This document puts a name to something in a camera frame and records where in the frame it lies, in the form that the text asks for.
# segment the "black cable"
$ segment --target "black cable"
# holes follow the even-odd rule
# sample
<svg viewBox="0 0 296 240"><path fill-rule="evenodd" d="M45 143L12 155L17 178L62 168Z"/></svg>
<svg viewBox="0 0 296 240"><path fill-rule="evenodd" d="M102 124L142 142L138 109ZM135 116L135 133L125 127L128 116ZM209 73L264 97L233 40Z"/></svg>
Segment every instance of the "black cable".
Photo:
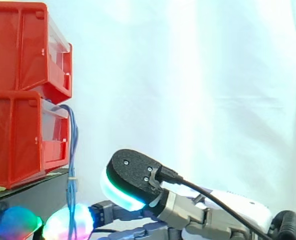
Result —
<svg viewBox="0 0 296 240"><path fill-rule="evenodd" d="M107 228L102 228L102 229L94 229L92 231L92 233L116 233L117 230L114 230L114 229L107 229Z"/></svg>
<svg viewBox="0 0 296 240"><path fill-rule="evenodd" d="M90 234L88 240L91 239L92 234L97 234L97 233L109 233L109 234L113 234L113 233L117 233L117 230L114 229L107 229L107 228L102 228L102 229L94 229L92 231L92 233Z"/></svg>
<svg viewBox="0 0 296 240"><path fill-rule="evenodd" d="M232 210L229 206L227 206L225 203L220 201L218 198L215 196L209 194L206 190L202 189L201 187L188 182L187 180L184 179L178 179L178 184L185 185L198 193L204 195L206 198L209 198L212 200L214 203L216 203L218 206L220 206L222 209L224 209L226 212L228 212L230 215L232 215L235 219L237 219L239 222L241 222L243 225L245 225L247 228L249 228L252 232L257 234L259 237L261 237L263 240L272 240L267 234L265 234L263 231L249 223L246 219L244 219L242 216L240 216L237 212Z"/></svg>

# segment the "glowing led light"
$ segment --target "glowing led light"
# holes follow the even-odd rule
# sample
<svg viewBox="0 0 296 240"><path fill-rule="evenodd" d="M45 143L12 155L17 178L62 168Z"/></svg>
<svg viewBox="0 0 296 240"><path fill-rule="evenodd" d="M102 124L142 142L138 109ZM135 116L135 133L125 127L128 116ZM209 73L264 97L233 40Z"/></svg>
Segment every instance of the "glowing led light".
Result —
<svg viewBox="0 0 296 240"><path fill-rule="evenodd" d="M93 219L89 208L83 204L77 204L74 218L77 225L77 240L87 240L93 230ZM70 212L67 207L52 214L43 228L42 235L45 240L68 239L69 221Z"/></svg>
<svg viewBox="0 0 296 240"><path fill-rule="evenodd" d="M40 217L16 206L7 209L0 218L0 237L5 240L26 239L42 226Z"/></svg>
<svg viewBox="0 0 296 240"><path fill-rule="evenodd" d="M116 186L114 186L108 179L106 168L103 170L101 174L100 184L103 194L109 200L128 211L137 211L145 206L144 203L125 194Z"/></svg>

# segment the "red plastic bin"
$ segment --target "red plastic bin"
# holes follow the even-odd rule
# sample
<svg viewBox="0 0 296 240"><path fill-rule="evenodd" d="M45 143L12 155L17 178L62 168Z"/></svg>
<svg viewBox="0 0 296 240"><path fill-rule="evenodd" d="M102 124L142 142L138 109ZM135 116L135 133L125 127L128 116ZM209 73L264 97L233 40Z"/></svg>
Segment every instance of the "red plastic bin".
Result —
<svg viewBox="0 0 296 240"><path fill-rule="evenodd" d="M1 90L34 90L54 104L72 96L72 46L44 3L0 1Z"/></svg>
<svg viewBox="0 0 296 240"><path fill-rule="evenodd" d="M44 177L69 162L68 112L35 91L0 92L0 187Z"/></svg>

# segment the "robotic hand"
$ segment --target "robotic hand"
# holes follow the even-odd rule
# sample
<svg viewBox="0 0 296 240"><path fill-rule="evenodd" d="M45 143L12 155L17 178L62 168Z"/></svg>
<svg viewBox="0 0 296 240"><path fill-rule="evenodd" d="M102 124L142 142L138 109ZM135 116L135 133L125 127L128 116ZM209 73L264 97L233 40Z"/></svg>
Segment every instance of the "robotic hand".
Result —
<svg viewBox="0 0 296 240"><path fill-rule="evenodd" d="M218 196L133 150L117 151L102 179L104 194L115 204L107 201L92 206L92 212L100 216L97 227L115 219L153 218L158 222L100 240L296 240L296 213L283 211L272 219L270 211L255 201L230 193ZM163 181L186 185L197 196L171 192L161 187Z"/></svg>
<svg viewBox="0 0 296 240"><path fill-rule="evenodd" d="M263 205L249 200L245 197L232 193L212 191L214 195L221 195L225 198L225 202L231 202L231 206L238 209L239 214L252 221L263 231L268 231L272 221L272 214ZM220 209L212 201L207 198L198 198L197 192L186 192L187 199L197 200L196 204L202 210ZM165 222L160 222L151 212L147 210L127 211L111 201L103 201L90 207L93 218L95 218L96 226L102 227L112 223L114 220L131 221L142 218L151 218L154 221L132 230L111 233L99 240L199 240L203 239L199 235L189 234L186 230L177 230L169 227Z"/></svg>

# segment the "cable connector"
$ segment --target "cable connector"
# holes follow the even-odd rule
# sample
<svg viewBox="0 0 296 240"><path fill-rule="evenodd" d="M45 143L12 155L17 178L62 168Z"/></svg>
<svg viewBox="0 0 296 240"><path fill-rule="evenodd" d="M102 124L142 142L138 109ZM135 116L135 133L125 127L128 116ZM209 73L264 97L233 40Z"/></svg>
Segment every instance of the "cable connector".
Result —
<svg viewBox="0 0 296 240"><path fill-rule="evenodd" d="M181 184L183 180L177 172L163 165L158 169L156 178L159 182L165 181L170 184Z"/></svg>

